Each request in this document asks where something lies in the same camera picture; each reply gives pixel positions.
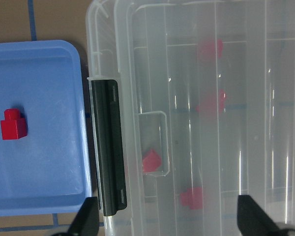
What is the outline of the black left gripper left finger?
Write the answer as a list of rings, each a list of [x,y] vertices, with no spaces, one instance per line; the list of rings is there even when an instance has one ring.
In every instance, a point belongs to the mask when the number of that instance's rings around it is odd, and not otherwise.
[[[85,199],[68,229],[71,236],[96,236],[99,232],[98,198]]]

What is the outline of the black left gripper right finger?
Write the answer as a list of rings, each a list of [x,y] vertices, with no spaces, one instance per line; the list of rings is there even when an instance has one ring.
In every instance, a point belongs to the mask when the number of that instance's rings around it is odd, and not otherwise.
[[[237,199],[237,226],[243,236],[282,236],[283,233],[250,195]]]

